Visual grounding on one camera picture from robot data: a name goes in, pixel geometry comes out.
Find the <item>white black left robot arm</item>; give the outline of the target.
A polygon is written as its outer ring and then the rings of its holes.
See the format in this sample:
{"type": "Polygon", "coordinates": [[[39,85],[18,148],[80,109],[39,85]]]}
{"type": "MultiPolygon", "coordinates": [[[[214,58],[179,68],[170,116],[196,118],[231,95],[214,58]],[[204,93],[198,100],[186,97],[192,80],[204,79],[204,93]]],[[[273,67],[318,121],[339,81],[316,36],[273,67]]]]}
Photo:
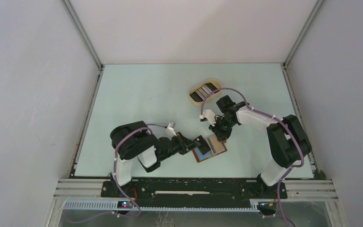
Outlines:
{"type": "Polygon", "coordinates": [[[110,133],[112,147],[115,149],[112,177],[115,182],[112,191],[119,197],[130,192],[131,170],[133,160],[138,159],[146,172],[150,173],[160,167],[161,162],[175,155],[185,155],[198,149],[204,154],[211,148],[202,136],[193,140],[174,131],[174,122],[170,122],[165,132],[170,136],[157,138],[144,121],[121,125],[110,133]]]}

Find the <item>black credit card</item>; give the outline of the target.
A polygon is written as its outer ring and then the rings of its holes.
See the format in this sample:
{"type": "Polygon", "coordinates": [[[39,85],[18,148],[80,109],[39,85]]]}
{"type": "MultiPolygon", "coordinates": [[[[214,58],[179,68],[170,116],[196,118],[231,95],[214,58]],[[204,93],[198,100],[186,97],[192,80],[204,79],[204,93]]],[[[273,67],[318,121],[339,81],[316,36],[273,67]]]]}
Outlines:
{"type": "Polygon", "coordinates": [[[195,153],[206,155],[210,150],[210,146],[207,141],[200,135],[193,140],[196,143],[196,147],[194,148],[195,153]]]}

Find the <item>brown leather card holder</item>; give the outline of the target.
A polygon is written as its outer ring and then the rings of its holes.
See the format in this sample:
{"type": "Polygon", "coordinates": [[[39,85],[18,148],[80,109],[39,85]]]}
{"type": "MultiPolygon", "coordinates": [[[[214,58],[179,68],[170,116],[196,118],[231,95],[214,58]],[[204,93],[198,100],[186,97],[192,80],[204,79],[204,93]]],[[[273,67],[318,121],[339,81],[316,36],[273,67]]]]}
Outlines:
{"type": "Polygon", "coordinates": [[[208,136],[206,138],[202,138],[201,136],[198,138],[199,141],[204,140],[208,147],[210,148],[210,150],[207,153],[203,153],[201,151],[202,147],[199,148],[194,148],[192,150],[192,153],[194,154],[194,157],[196,159],[197,163],[203,162],[207,159],[213,158],[217,155],[220,155],[222,153],[225,153],[227,151],[227,148],[225,146],[226,141],[218,141],[216,135],[211,135],[208,136]]]}

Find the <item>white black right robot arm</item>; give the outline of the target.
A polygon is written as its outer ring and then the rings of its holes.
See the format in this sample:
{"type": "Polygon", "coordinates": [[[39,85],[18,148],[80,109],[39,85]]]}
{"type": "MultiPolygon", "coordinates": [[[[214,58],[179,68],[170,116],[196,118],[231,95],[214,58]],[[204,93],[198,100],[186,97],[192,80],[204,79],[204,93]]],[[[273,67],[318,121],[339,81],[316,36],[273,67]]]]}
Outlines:
{"type": "Polygon", "coordinates": [[[272,159],[257,177],[256,192],[260,197],[272,195],[275,184],[292,169],[304,165],[304,158],[311,153],[312,145],[295,115],[278,118],[251,107],[245,101],[235,103],[229,96],[220,98],[216,104],[222,115],[205,110],[200,119],[210,123],[209,129],[218,141],[229,139],[236,125],[253,126],[267,134],[272,159]]]}

